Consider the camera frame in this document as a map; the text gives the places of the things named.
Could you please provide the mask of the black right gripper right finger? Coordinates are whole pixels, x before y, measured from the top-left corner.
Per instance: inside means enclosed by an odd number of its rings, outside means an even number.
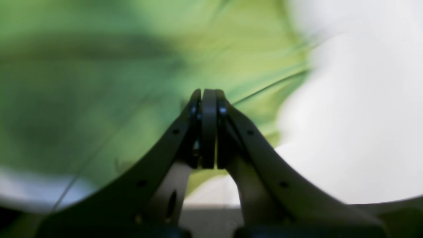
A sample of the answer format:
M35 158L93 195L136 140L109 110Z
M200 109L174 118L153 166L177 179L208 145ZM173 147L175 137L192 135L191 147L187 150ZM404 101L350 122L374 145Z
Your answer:
M216 91L218 167L234 179L244 225L235 238L386 238L377 218L346 205L290 167L248 117Z

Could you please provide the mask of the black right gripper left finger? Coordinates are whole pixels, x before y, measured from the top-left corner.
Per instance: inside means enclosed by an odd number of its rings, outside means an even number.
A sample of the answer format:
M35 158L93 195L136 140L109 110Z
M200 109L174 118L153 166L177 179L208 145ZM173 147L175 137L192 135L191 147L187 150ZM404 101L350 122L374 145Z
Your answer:
M37 238L190 238L178 226L201 90L131 169L83 201L49 215Z

